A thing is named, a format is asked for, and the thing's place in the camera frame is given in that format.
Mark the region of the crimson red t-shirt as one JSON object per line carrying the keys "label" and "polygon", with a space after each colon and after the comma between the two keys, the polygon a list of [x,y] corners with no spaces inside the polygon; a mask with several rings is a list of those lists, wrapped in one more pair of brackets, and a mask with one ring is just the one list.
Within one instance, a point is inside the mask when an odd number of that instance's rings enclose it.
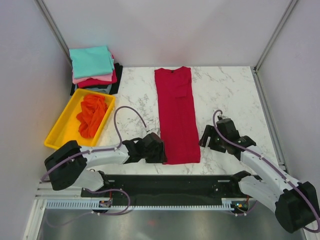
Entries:
{"label": "crimson red t-shirt", "polygon": [[199,134],[189,67],[154,71],[160,138],[168,165],[201,161]]}

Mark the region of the yellow plastic tray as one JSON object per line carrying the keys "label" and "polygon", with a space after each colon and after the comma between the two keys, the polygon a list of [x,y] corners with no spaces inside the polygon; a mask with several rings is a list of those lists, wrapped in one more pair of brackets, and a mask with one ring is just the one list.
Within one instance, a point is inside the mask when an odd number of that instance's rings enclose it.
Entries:
{"label": "yellow plastic tray", "polygon": [[[82,111],[81,102],[84,100],[84,97],[89,94],[104,96],[108,109],[97,128],[95,136],[93,138],[83,138],[79,133],[79,126],[81,125],[81,122],[76,118],[76,116]],[[113,95],[78,88],[71,96],[66,107],[44,140],[44,145],[48,148],[57,150],[68,141],[76,140],[81,146],[96,146],[102,131],[114,110],[115,103],[116,97]]]}

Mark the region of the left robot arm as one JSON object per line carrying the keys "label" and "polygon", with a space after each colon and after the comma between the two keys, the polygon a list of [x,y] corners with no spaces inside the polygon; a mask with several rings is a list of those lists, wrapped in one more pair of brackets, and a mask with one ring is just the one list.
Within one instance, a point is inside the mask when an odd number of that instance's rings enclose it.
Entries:
{"label": "left robot arm", "polygon": [[117,164],[133,164],[145,160],[147,164],[165,164],[165,144],[151,132],[145,137],[124,140],[121,146],[80,146],[71,140],[47,157],[44,161],[48,178],[54,191],[71,186],[98,191],[107,183],[101,171],[90,168]]}

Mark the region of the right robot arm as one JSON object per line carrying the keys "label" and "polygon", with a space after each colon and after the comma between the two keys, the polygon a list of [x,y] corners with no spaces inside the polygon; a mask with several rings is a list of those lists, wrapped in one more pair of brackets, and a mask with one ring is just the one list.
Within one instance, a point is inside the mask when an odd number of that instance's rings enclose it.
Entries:
{"label": "right robot arm", "polygon": [[241,171],[233,175],[240,191],[253,197],[274,213],[289,233],[320,221],[320,207],[315,187],[301,182],[280,169],[263,155],[249,136],[241,136],[230,118],[219,118],[207,125],[199,140],[201,147],[228,153],[250,167],[257,175]]}

